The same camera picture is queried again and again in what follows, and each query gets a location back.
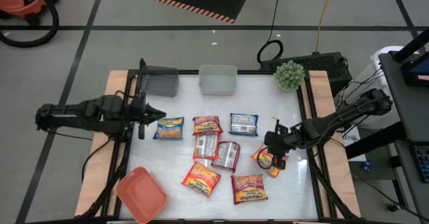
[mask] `green plant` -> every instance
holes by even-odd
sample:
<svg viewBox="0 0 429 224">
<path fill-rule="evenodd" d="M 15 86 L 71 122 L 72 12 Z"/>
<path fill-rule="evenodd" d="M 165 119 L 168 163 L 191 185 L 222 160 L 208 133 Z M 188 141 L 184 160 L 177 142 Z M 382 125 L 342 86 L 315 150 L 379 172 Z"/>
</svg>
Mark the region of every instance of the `green plant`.
<svg viewBox="0 0 429 224">
<path fill-rule="evenodd" d="M 296 64 L 293 60 L 277 66 L 274 78 L 277 80 L 279 88 L 285 91 L 298 90 L 298 87 L 304 82 L 304 67 Z"/>
</svg>

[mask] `black floor line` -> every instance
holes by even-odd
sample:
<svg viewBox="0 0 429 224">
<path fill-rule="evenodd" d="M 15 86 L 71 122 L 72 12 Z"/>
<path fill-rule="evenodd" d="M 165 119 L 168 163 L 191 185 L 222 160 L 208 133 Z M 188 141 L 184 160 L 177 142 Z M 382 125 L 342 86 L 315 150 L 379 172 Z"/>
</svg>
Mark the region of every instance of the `black floor line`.
<svg viewBox="0 0 429 224">
<path fill-rule="evenodd" d="M 275 25 L 274 30 L 284 31 L 317 31 L 317 25 Z M 414 27 L 417 31 L 422 31 L 429 26 Z M 29 25 L 0 25 L 0 30 L 49 30 L 50 26 L 32 27 Z M 86 30 L 85 25 L 62 25 L 60 30 Z M 180 30 L 270 30 L 270 25 L 92 25 L 90 30 L 106 31 L 180 31 Z M 405 26 L 322 26 L 322 31 L 362 31 L 362 32 L 394 32 L 410 31 L 410 27 Z"/>
<path fill-rule="evenodd" d="M 412 20 L 411 20 L 410 15 L 407 12 L 407 9 L 405 8 L 404 2 L 402 0 L 395 0 L 395 1 L 396 1 L 397 6 L 399 7 L 399 9 L 401 11 L 402 17 L 404 18 L 405 23 L 407 24 L 413 39 L 415 39 L 418 36 L 417 31 L 425 30 L 426 27 L 424 29 L 421 29 L 420 27 L 415 27 Z M 421 47 L 420 53 L 425 53 L 425 52 L 426 52 L 425 47 Z"/>
<path fill-rule="evenodd" d="M 68 95 L 70 94 L 74 77 L 76 76 L 76 72 L 79 67 L 80 58 L 82 57 L 86 42 L 90 34 L 90 26 L 94 23 L 95 15 L 99 8 L 100 1 L 101 0 L 95 0 L 93 8 L 91 9 L 91 13 L 90 13 L 88 22 L 86 24 L 86 28 L 84 30 L 82 39 L 80 40 L 79 47 L 76 52 L 76 56 L 74 57 L 73 64 L 71 66 L 70 72 L 68 73 L 66 84 L 64 85 L 64 89 L 60 97 L 60 102 L 59 102 L 60 105 L 65 105 L 67 102 L 67 98 L 68 98 Z M 27 215 L 32 205 L 34 195 L 37 191 L 40 178 L 42 177 L 43 169 L 45 168 L 46 161 L 48 160 L 52 143 L 54 142 L 54 136 L 55 135 L 53 133 L 49 133 L 45 139 L 45 143 L 42 148 L 42 153 L 39 156 L 38 162 L 36 164 L 36 169 L 34 170 L 32 179 L 30 180 L 30 183 L 28 185 L 27 192 L 25 193 L 21 208 L 19 209 L 19 212 L 18 212 L 18 216 L 15 222 L 17 224 L 25 223 L 25 220 L 27 219 Z"/>
</svg>

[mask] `blue noodle package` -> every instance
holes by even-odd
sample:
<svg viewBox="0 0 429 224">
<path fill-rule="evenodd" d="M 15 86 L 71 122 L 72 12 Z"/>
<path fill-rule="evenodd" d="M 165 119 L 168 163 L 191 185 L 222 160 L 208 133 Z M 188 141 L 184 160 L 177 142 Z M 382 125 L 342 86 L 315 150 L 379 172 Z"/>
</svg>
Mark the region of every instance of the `blue noodle package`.
<svg viewBox="0 0 429 224">
<path fill-rule="evenodd" d="M 183 117 L 158 120 L 154 139 L 182 139 Z"/>
<path fill-rule="evenodd" d="M 257 136 L 258 115 L 231 113 L 230 134 Z"/>
</svg>

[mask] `floor tile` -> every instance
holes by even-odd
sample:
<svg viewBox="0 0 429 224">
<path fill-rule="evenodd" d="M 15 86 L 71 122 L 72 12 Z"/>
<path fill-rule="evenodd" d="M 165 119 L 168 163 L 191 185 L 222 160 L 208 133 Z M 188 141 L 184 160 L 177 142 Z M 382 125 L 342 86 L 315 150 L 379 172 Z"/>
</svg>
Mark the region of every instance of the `floor tile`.
<svg viewBox="0 0 429 224">
<path fill-rule="evenodd" d="M 60 0 L 56 9 L 60 25 L 86 25 L 95 0 Z M 24 19 L 0 19 L 0 25 L 28 25 Z M 41 18 L 41 25 L 52 25 L 52 16 L 47 10 Z"/>
<path fill-rule="evenodd" d="M 276 25 L 318 25 L 325 0 L 279 0 Z M 406 25 L 395 0 L 330 0 L 323 25 Z"/>
<path fill-rule="evenodd" d="M 235 25 L 270 25 L 275 0 L 246 0 Z M 154 0 L 101 0 L 95 25 L 230 25 Z"/>
<path fill-rule="evenodd" d="M 266 31 L 93 31 L 82 56 L 69 100 L 102 94 L 110 70 L 148 65 L 198 69 L 202 64 L 231 64 L 238 69 L 259 69 L 257 52 L 266 42 Z M 314 32 L 274 32 L 285 39 L 284 56 L 311 54 Z M 273 57 L 268 48 L 263 58 Z"/>
<path fill-rule="evenodd" d="M 429 0 L 402 0 L 415 26 L 429 26 Z"/>
<path fill-rule="evenodd" d="M 15 39 L 35 38 L 45 32 L 11 32 Z M 0 44 L 0 213 L 3 223 L 14 223 L 45 141 L 36 131 L 34 116 L 44 103 L 57 103 L 82 32 L 58 32 L 44 46 L 19 49 Z"/>
<path fill-rule="evenodd" d="M 376 190 L 367 186 L 359 180 L 353 180 L 361 210 L 362 217 L 370 221 L 385 221 L 392 223 L 409 223 L 419 224 L 420 221 L 417 217 L 407 213 L 404 210 L 390 212 L 387 206 L 391 204 L 390 201 L 381 196 Z M 368 180 L 368 182 L 375 187 L 379 188 L 393 200 L 397 201 L 395 189 L 390 180 Z"/>
<path fill-rule="evenodd" d="M 91 131 L 67 127 L 58 128 L 57 132 L 89 138 L 94 135 Z M 82 165 L 90 153 L 91 143 L 59 135 L 54 138 L 27 222 L 74 218 L 82 185 Z"/>
</svg>

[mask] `gray floor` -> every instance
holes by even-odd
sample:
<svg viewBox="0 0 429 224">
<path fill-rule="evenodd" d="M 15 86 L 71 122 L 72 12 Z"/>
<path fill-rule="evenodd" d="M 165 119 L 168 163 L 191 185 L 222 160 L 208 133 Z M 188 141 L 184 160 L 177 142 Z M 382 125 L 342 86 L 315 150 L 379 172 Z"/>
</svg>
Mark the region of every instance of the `gray floor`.
<svg viewBox="0 0 429 224">
<path fill-rule="evenodd" d="M 321 52 L 340 51 L 349 59 L 350 72 L 357 76 L 376 50 L 404 45 L 411 32 L 429 26 L 429 0 L 402 0 L 417 28 L 408 27 L 395 0 L 331 0 L 321 32 Z M 170 7 L 152 0 L 101 0 L 93 25 L 149 26 L 138 30 L 86 31 L 85 25 L 95 0 L 61 0 L 57 5 L 60 23 L 75 30 L 60 30 L 45 46 L 33 49 L 0 44 L 0 102 L 3 127 L 0 134 L 0 214 L 2 223 L 14 223 L 42 152 L 46 134 L 36 131 L 34 114 L 43 103 L 57 103 L 67 76 L 78 65 L 68 103 L 97 97 L 104 91 L 112 69 L 137 68 L 143 57 L 151 65 L 195 69 L 201 64 L 233 64 L 240 69 L 258 69 L 256 54 L 269 30 L 236 26 Z M 316 44 L 316 27 L 324 0 L 280 0 L 275 25 L 287 30 L 273 33 L 284 43 L 284 57 L 311 54 Z M 272 21 L 275 0 L 247 0 L 235 25 L 266 26 Z M 42 23 L 49 25 L 48 16 Z M 25 25 L 12 19 L 0 25 Z M 150 26 L 166 25 L 162 30 Z M 203 30 L 180 29 L 180 25 L 207 25 Z M 224 25 L 212 30 L 210 25 Z M 3 31 L 15 39 L 36 38 L 41 31 Z M 61 129 L 62 133 L 92 137 L 92 133 Z M 28 211 L 26 221 L 73 217 L 80 190 L 80 168 L 88 156 L 90 142 L 56 136 L 46 166 Z M 394 196 L 389 183 L 377 182 Z M 417 223 L 404 212 L 385 212 L 386 201 L 356 182 L 364 217 L 372 220 Z"/>
</svg>

